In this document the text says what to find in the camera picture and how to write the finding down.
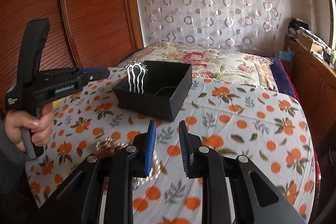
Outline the person's left hand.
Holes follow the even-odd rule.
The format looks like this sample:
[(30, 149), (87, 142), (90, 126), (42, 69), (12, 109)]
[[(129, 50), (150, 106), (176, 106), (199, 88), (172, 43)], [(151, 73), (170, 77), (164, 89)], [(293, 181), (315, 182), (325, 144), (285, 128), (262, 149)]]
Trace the person's left hand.
[(51, 136), (53, 120), (53, 104), (49, 103), (41, 108), (41, 118), (35, 118), (25, 111), (10, 110), (5, 118), (6, 136), (13, 145), (22, 152), (26, 151), (23, 143), (21, 128), (31, 130), (31, 142), (41, 147), (48, 144)]

